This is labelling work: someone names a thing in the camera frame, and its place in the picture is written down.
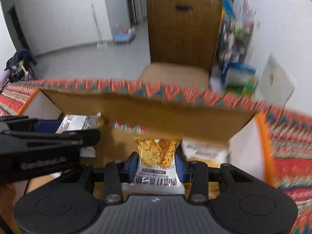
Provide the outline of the metal storage rack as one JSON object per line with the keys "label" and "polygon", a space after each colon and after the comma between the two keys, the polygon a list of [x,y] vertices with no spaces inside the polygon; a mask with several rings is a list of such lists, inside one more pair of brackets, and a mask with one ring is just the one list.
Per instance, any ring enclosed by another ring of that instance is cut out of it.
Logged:
{"label": "metal storage rack", "polygon": [[250,41],[252,39],[254,21],[248,18],[250,11],[247,2],[243,3],[236,15],[231,0],[223,0],[221,26],[219,29],[218,44],[216,49],[216,60],[223,62],[244,63]]}

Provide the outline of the patterned red tablecloth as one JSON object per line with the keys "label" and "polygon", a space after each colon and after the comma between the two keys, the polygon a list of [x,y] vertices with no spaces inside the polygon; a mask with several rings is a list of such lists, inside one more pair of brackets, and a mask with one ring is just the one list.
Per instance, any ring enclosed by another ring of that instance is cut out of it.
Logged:
{"label": "patterned red tablecloth", "polygon": [[71,89],[88,93],[114,92],[160,100],[182,101],[211,107],[255,111],[264,115],[261,130],[269,134],[272,159],[268,165],[278,188],[297,204],[298,218],[292,233],[311,233],[311,116],[288,110],[265,101],[219,93],[210,89],[182,87],[160,82],[117,79],[43,79],[17,82],[1,93],[1,115],[24,115],[39,88]]}

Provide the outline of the oat crisp cracker packet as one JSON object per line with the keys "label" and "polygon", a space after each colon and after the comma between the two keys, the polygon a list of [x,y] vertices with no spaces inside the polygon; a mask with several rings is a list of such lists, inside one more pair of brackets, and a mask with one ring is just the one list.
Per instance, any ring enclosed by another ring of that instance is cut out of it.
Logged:
{"label": "oat crisp cracker packet", "polygon": [[184,195],[176,171],[175,152],[180,141],[135,138],[139,155],[133,181],[122,183],[127,194]]}

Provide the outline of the white printed snack packet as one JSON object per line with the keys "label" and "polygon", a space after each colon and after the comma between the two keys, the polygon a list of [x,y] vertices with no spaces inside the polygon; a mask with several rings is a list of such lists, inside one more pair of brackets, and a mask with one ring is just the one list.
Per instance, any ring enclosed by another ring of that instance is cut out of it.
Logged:
{"label": "white printed snack packet", "polygon": [[[67,131],[95,129],[98,127],[101,114],[95,116],[65,115],[56,134]],[[95,158],[96,151],[93,146],[87,146],[80,149],[80,157]]]}

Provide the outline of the orange cardboard snack box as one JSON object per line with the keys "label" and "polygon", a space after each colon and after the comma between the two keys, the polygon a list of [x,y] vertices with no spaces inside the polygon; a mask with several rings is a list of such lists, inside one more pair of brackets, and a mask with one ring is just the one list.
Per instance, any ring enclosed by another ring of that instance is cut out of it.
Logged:
{"label": "orange cardboard snack box", "polygon": [[268,127],[263,113],[212,107],[205,104],[167,101],[115,92],[36,89],[19,115],[56,119],[61,115],[100,114],[101,139],[94,158],[83,163],[102,167],[122,161],[136,150],[136,132],[113,128],[111,122],[138,125],[143,138],[190,139],[229,149],[229,162],[269,185],[275,182]]}

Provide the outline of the orange cracker packet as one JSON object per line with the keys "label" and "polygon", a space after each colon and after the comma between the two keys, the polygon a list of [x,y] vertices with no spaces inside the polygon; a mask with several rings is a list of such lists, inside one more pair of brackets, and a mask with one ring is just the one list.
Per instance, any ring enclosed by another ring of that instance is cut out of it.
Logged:
{"label": "orange cracker packet", "polygon": [[221,164],[229,161],[229,150],[226,148],[185,138],[182,140],[181,147],[187,161],[204,162],[211,168],[219,168]]}

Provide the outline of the white board against wall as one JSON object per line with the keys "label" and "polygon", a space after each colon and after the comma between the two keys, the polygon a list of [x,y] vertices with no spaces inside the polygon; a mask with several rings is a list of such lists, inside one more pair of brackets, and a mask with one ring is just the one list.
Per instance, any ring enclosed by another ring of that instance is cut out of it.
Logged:
{"label": "white board against wall", "polygon": [[284,106],[295,91],[295,83],[272,53],[256,86],[254,97],[268,103]]}

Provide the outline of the brown wooden chair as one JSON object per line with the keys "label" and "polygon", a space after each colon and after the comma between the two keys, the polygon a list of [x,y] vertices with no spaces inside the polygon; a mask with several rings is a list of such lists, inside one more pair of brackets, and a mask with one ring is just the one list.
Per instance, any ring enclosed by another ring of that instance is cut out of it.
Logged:
{"label": "brown wooden chair", "polygon": [[223,0],[147,0],[150,64],[143,82],[209,88]]}

